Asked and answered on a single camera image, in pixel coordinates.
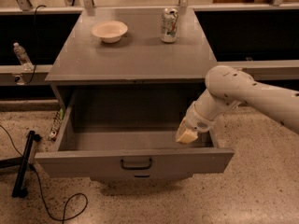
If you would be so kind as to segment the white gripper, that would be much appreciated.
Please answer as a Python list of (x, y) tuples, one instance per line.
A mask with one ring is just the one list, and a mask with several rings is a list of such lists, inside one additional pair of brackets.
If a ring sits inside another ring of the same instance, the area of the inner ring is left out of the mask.
[(195, 103), (192, 103), (178, 126), (176, 142), (189, 144), (198, 138), (198, 133), (208, 132), (214, 124), (214, 120), (206, 119), (197, 111)]

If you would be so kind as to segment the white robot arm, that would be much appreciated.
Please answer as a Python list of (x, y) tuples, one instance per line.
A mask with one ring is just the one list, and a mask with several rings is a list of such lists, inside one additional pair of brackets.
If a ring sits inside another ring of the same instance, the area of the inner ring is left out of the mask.
[(179, 124), (176, 141), (189, 144), (208, 132), (218, 115), (240, 104), (253, 107), (280, 125), (299, 133), (299, 91), (263, 84), (241, 70), (218, 65), (205, 78), (206, 89), (193, 101)]

